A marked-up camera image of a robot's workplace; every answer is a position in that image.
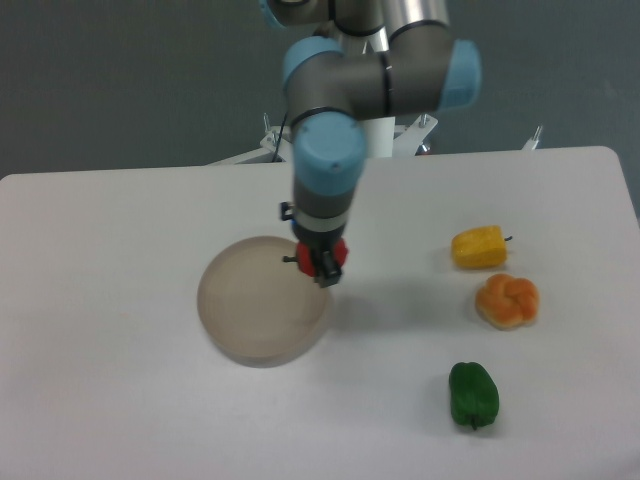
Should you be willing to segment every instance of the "yellow bell pepper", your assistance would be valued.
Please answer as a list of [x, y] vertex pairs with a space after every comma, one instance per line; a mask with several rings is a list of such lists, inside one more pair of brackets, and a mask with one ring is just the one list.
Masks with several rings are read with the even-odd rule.
[[507, 245], [499, 226], [479, 227], [453, 237], [451, 255], [461, 268], [497, 267], [507, 260]]

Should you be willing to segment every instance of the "cable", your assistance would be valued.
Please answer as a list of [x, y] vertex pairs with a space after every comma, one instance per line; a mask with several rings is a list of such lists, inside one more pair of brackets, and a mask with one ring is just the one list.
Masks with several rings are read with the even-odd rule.
[[282, 160], [278, 160], [278, 150], [280, 150], [280, 141], [282, 140], [282, 131], [284, 130], [284, 125], [287, 123], [287, 114], [284, 114], [284, 118], [282, 119], [282, 124], [280, 125], [280, 134], [278, 135], [278, 140], [276, 141], [276, 150], [273, 152], [273, 157], [271, 158], [271, 163], [281, 162]]

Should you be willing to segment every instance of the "green bell pepper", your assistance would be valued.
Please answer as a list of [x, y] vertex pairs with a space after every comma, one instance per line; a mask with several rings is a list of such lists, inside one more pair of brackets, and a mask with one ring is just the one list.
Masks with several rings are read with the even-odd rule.
[[477, 363], [457, 363], [449, 374], [451, 416], [458, 425], [491, 425], [498, 415], [500, 398], [496, 384]]

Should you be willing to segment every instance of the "petri dish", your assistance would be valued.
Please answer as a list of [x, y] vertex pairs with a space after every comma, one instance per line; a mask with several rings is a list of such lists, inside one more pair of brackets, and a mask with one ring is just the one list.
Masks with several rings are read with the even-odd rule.
[[253, 237], [209, 264], [198, 314], [217, 347], [243, 365], [282, 365], [307, 351], [328, 326], [330, 294], [282, 257], [295, 243]]

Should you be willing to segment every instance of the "toy vegetable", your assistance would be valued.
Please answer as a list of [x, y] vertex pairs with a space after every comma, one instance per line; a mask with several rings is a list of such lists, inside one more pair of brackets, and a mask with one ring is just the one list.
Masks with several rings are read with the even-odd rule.
[[456, 265], [462, 268], [496, 267], [507, 259], [505, 242], [497, 225], [474, 228], [453, 237], [451, 255]]
[[476, 293], [476, 308], [501, 329], [533, 322], [539, 303], [540, 294], [531, 280], [506, 273], [493, 275]]
[[458, 425], [491, 425], [498, 415], [500, 398], [496, 384], [478, 363], [457, 363], [449, 374], [451, 416]]

